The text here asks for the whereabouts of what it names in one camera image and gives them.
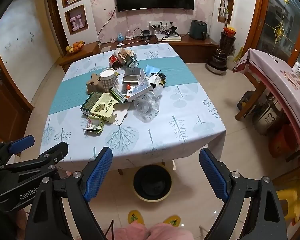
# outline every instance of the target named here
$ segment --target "pink wallpaper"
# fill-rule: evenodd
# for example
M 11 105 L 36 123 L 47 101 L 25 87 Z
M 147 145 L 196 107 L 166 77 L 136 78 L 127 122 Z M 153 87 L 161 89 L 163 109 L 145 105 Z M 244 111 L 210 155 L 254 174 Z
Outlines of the pink wallpaper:
M 97 32 L 111 17 L 115 0 L 90 0 L 92 13 Z M 214 0 L 195 0 L 194 10 L 183 9 L 141 9 L 127 12 L 115 12 L 114 17 L 99 35 L 101 42 L 109 42 L 110 38 L 116 38 L 118 32 L 127 35 L 127 30 L 133 32 L 136 28 L 147 29 L 147 21 L 165 20 L 176 22 L 178 33 L 187 33 L 191 20 L 204 21 L 208 25 L 208 32 L 212 21 Z

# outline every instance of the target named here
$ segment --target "pink pants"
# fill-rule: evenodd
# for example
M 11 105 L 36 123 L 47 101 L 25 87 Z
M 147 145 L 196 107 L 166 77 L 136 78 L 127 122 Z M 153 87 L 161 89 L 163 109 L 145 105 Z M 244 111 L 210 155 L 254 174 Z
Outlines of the pink pants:
M 107 234 L 112 240 L 111 231 Z M 170 224 L 159 223 L 149 230 L 142 224 L 134 221 L 126 228 L 114 229 L 115 240 L 194 240 L 192 233 L 183 228 L 173 227 Z

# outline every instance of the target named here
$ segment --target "blue gripper pad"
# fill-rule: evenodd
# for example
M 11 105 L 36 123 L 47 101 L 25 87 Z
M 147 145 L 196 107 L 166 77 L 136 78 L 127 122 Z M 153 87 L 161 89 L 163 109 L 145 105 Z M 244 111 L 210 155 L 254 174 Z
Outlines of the blue gripper pad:
M 110 165 L 112 163 L 112 150 L 108 149 L 104 154 L 98 165 L 95 167 L 93 172 L 86 183 L 86 192 L 83 198 L 88 203 L 90 200 L 98 194 L 101 184 L 108 173 Z
M 222 201 L 226 203 L 229 198 L 229 195 L 226 191 L 226 181 L 223 179 L 220 172 L 204 149 L 202 149 L 199 153 L 199 162 L 201 168 L 208 178 L 213 192 L 216 194 L 216 197 L 222 199 Z
M 8 149 L 8 152 L 10 154 L 18 154 L 24 151 L 25 149 L 30 148 L 33 145 L 34 145 L 34 137 L 32 135 L 28 135 L 17 141 L 12 142 Z

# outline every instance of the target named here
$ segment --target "golden decoration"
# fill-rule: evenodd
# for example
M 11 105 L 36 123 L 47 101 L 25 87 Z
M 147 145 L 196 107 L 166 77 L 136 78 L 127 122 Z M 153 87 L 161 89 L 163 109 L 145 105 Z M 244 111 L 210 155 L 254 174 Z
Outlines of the golden decoration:
M 283 0 L 286 4 L 289 4 L 289 0 Z
M 275 35 L 275 41 L 274 41 L 275 43 L 278 43 L 282 39 L 282 37 L 285 36 L 283 21 L 280 22 L 279 25 L 274 28 L 274 35 Z

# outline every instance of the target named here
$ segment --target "yellow slipper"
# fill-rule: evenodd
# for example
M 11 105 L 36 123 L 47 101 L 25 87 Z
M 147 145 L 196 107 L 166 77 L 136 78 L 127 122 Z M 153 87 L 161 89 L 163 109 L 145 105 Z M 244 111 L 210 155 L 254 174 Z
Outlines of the yellow slipper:
M 178 227 L 180 225 L 181 218 L 177 215 L 173 215 L 171 217 L 168 217 L 164 223 L 165 224 L 171 224 L 173 227 Z
M 133 221 L 137 221 L 139 224 L 145 225 L 143 217 L 138 210 L 132 210 L 128 214 L 128 223 L 131 224 Z

